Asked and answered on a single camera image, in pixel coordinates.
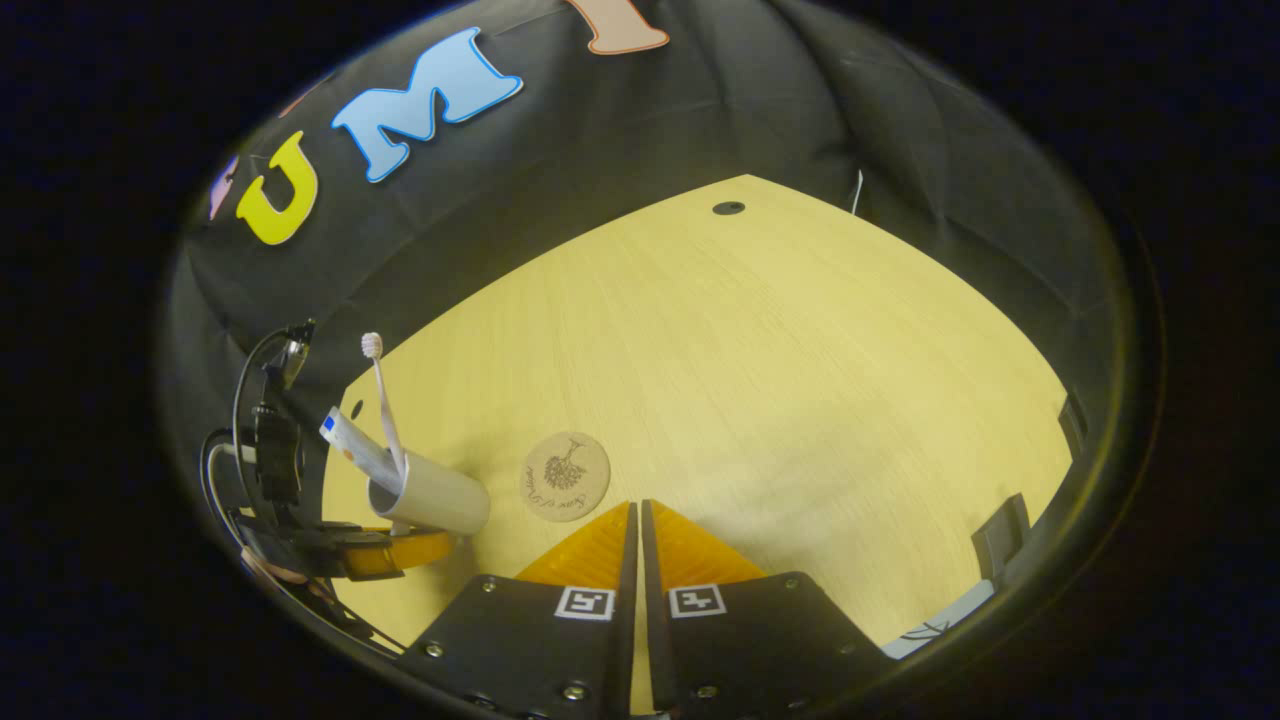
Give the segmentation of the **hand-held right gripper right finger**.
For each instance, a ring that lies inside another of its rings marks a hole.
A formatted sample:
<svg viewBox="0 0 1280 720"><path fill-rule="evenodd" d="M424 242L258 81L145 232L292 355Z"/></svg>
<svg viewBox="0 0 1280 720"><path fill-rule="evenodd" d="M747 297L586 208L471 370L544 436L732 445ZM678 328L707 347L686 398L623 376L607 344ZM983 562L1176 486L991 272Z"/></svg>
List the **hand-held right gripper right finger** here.
<svg viewBox="0 0 1280 720"><path fill-rule="evenodd" d="M803 571L767 574L673 509L640 507L655 708L810 716L893 662Z"/></svg>

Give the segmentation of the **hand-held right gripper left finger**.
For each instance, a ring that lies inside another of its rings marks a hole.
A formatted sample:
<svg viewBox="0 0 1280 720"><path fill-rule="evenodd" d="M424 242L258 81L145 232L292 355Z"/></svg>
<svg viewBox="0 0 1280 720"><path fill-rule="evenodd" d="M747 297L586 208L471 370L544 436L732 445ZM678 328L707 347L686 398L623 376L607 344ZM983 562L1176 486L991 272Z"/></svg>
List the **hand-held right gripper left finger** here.
<svg viewBox="0 0 1280 720"><path fill-rule="evenodd" d="M622 502L517 577L474 577L399 670L471 719L628 717L637 544Z"/></svg>

